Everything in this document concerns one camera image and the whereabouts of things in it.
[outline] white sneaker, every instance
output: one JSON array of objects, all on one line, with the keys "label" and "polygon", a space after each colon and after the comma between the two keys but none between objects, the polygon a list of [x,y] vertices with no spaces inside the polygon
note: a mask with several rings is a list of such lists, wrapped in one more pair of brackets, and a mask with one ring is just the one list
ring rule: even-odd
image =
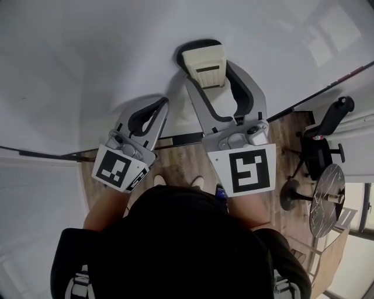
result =
[{"label": "white sneaker", "polygon": [[191,184],[191,187],[192,188],[198,188],[200,189],[201,191],[203,190],[204,188],[204,178],[202,176],[198,176]]},{"label": "white sneaker", "polygon": [[161,175],[155,176],[153,182],[154,182],[154,186],[158,186],[158,185],[166,186],[166,182]]}]

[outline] black office chair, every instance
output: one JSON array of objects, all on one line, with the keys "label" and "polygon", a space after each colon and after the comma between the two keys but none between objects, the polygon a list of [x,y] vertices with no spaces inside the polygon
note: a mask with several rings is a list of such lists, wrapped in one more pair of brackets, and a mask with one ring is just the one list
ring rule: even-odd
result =
[{"label": "black office chair", "polygon": [[312,180],[318,180],[323,171],[333,163],[331,154],[340,154],[344,163],[344,151],[341,144],[339,149],[330,149],[328,142],[323,136],[331,135],[340,124],[341,120],[352,112],[355,108],[355,102],[350,96],[343,96],[334,102],[327,110],[321,124],[304,132],[297,132],[296,136],[300,137],[302,151],[294,151],[293,149],[284,148],[284,151],[296,154],[300,158],[300,162],[292,176],[293,179],[305,163],[308,169],[306,176],[310,176]]}]

